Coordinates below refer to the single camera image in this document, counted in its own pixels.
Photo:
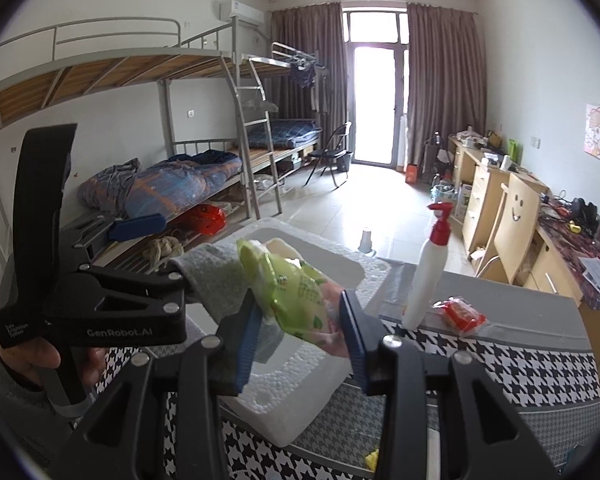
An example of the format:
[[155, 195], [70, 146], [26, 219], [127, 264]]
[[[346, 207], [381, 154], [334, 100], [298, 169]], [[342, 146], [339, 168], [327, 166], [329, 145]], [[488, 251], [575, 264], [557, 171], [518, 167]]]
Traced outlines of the person's left hand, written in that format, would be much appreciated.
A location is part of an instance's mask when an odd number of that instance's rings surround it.
[[[107, 348], [86, 350], [86, 361], [81, 366], [81, 378], [84, 386], [93, 387], [102, 377], [106, 368]], [[0, 344], [0, 358], [13, 372], [21, 375], [35, 385], [42, 385], [39, 368], [54, 370], [61, 364], [56, 348], [43, 338], [36, 338], [12, 348], [3, 348]]]

